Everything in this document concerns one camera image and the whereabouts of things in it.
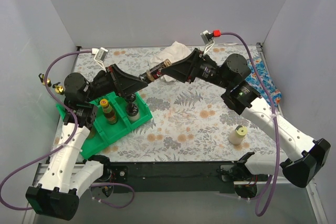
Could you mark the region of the red chili sauce bottle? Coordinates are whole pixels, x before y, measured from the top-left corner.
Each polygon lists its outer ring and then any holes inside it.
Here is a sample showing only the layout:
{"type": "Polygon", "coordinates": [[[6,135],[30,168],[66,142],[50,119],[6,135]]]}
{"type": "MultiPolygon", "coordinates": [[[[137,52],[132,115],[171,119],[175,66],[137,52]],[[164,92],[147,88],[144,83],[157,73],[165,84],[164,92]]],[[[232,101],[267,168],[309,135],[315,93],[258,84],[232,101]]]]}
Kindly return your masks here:
{"type": "Polygon", "coordinates": [[[115,113],[115,110],[110,105],[109,101],[107,99],[100,100],[100,106],[103,111],[103,115],[108,121],[109,124],[116,124],[118,121],[117,115],[115,113]]]}

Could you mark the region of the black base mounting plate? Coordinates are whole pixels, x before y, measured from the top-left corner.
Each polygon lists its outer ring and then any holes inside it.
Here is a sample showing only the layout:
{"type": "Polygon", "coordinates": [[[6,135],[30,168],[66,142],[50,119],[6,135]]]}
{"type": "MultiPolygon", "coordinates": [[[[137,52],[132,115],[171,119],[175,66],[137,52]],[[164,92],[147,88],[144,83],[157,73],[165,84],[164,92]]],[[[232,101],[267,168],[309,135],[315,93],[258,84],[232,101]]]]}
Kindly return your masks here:
{"type": "Polygon", "coordinates": [[[240,175],[231,172],[233,162],[110,162],[101,179],[123,183],[136,192],[216,191],[255,195],[257,183],[266,175],[240,175]]]}

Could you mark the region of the black-cap white powder bottle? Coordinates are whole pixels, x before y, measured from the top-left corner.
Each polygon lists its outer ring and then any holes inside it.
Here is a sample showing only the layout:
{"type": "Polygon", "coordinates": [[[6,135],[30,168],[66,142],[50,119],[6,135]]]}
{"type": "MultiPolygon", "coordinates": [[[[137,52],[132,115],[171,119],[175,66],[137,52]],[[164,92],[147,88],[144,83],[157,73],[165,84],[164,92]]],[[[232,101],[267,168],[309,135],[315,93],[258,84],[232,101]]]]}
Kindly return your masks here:
{"type": "Polygon", "coordinates": [[[135,103],[129,103],[125,110],[131,123],[136,122],[140,118],[139,107],[135,103]]]}

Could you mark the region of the small black-cap spice jar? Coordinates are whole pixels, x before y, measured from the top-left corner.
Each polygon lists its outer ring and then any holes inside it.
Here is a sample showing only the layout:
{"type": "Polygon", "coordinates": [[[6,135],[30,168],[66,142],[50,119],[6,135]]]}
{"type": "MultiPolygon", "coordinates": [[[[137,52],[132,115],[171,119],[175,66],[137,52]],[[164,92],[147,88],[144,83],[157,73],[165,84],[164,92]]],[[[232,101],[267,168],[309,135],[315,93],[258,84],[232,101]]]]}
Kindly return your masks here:
{"type": "Polygon", "coordinates": [[[130,95],[125,99],[128,103],[137,104],[137,96],[135,94],[130,95]]]}

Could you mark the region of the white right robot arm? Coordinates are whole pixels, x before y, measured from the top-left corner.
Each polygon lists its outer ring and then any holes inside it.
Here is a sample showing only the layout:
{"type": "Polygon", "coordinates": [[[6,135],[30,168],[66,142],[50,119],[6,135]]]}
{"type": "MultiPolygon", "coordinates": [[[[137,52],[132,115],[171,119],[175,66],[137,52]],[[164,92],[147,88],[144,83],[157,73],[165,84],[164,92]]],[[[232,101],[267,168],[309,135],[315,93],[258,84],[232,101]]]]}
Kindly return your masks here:
{"type": "Polygon", "coordinates": [[[221,98],[227,107],[258,126],[275,141],[277,149],[284,151],[284,154],[276,153],[273,160],[249,152],[226,171],[228,176],[248,181],[260,174],[279,175],[304,188],[324,166],[331,145],[324,138],[316,140],[304,134],[272,111],[260,93],[246,82],[250,73],[242,55],[231,54],[218,66],[198,49],[161,70],[161,74],[180,82],[191,83],[199,78],[224,88],[221,98]]]}

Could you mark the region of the black-lid seasoning shaker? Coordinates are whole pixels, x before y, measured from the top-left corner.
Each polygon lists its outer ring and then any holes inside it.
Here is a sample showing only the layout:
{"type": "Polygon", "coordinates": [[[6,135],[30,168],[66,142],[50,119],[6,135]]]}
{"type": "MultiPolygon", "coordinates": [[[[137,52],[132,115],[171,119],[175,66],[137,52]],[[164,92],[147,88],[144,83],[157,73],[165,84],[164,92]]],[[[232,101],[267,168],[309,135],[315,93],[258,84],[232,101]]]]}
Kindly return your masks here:
{"type": "Polygon", "coordinates": [[[168,59],[166,59],[163,62],[159,63],[158,65],[147,70],[145,73],[140,74],[139,78],[140,80],[146,83],[154,82],[156,79],[162,77],[162,73],[161,73],[162,69],[170,65],[171,65],[171,62],[168,59]]]}

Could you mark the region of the white crumpled cloth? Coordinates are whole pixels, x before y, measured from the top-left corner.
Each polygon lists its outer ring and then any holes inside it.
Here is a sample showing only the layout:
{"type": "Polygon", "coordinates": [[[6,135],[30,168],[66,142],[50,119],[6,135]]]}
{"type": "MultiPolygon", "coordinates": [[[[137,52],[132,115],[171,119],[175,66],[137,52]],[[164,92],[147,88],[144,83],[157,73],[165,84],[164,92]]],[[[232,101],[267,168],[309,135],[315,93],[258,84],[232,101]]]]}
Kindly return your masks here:
{"type": "Polygon", "coordinates": [[[155,54],[149,60],[150,69],[164,62],[165,60],[169,60],[170,63],[175,63],[180,61],[187,56],[189,56],[192,51],[187,48],[184,44],[175,41],[171,46],[166,47],[160,53],[155,54]]]}

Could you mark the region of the clear gold-spout oil bottle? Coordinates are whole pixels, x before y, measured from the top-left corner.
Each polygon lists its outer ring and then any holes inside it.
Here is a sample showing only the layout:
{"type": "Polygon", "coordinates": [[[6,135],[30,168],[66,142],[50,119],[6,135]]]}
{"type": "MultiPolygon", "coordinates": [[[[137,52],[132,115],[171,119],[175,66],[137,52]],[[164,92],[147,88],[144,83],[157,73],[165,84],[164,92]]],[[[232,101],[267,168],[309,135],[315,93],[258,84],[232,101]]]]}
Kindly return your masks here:
{"type": "Polygon", "coordinates": [[[65,94],[65,88],[60,84],[60,82],[57,82],[57,83],[53,84],[52,88],[59,95],[64,95],[65,94]]]}

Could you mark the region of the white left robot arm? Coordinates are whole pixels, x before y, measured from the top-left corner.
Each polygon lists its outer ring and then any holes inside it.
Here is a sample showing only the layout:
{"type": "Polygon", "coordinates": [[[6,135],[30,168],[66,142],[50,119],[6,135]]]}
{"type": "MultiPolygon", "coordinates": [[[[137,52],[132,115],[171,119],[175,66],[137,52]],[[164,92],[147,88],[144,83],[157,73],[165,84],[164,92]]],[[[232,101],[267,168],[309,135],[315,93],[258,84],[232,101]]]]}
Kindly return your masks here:
{"type": "Polygon", "coordinates": [[[64,81],[67,109],[62,126],[64,140],[53,150],[50,163],[35,187],[29,187],[26,198],[35,213],[71,220],[77,212],[81,195],[96,181],[111,182],[110,160],[101,155],[87,159],[84,167],[73,174],[77,157],[89,136],[98,108],[91,101],[114,92],[127,98],[148,86],[143,77],[136,77],[113,64],[101,70],[89,82],[74,72],[64,81]]]}

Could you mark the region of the yellow-lid white sauce bottle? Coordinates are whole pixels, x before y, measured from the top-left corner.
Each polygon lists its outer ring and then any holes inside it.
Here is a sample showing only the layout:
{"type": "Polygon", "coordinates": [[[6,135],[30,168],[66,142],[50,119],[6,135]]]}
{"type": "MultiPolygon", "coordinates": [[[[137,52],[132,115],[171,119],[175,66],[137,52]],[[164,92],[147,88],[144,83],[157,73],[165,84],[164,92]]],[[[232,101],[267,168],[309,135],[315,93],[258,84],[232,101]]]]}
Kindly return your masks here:
{"type": "Polygon", "coordinates": [[[238,125],[229,135],[228,140],[233,145],[239,145],[247,135],[247,127],[238,125]]]}

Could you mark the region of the green plastic organizer tray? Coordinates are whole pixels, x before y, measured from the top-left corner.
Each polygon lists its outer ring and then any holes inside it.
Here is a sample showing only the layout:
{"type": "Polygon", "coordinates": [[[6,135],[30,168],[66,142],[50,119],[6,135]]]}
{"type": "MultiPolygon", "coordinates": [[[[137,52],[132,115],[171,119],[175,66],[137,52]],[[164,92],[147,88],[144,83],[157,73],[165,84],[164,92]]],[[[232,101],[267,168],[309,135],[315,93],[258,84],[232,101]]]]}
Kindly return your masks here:
{"type": "Polygon", "coordinates": [[[87,138],[82,146],[80,153],[84,159],[88,159],[92,155],[98,154],[100,151],[115,143],[117,140],[129,134],[131,131],[138,129],[141,125],[152,119],[147,104],[142,100],[138,93],[135,94],[135,103],[139,108],[140,118],[132,122],[129,120],[126,113],[127,102],[115,93],[109,93],[104,96],[113,107],[117,122],[115,124],[108,123],[108,120],[103,115],[103,110],[99,104],[100,99],[95,99],[90,103],[97,106],[97,117],[94,121],[94,128],[96,130],[92,138],[87,138]]]}

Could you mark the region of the blue floral cloth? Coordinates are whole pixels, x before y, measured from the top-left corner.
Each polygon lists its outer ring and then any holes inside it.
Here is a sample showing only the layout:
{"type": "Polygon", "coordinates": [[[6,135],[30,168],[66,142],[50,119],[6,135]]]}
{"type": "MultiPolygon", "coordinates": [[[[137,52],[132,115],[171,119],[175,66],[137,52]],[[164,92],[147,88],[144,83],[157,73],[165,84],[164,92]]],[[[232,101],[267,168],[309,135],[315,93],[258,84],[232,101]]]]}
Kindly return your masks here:
{"type": "MultiPolygon", "coordinates": [[[[261,80],[263,81],[265,88],[267,89],[271,99],[273,100],[274,106],[277,107],[282,98],[280,90],[275,86],[270,74],[268,73],[265,67],[263,60],[260,57],[254,56],[253,62],[259,76],[261,77],[261,80]]],[[[249,59],[247,60],[247,64],[251,70],[251,74],[246,78],[246,81],[261,94],[261,96],[267,101],[269,105],[271,105],[270,99],[267,93],[264,91],[262,85],[260,84],[257,75],[254,71],[254,68],[251,64],[251,61],[249,59]]]]}

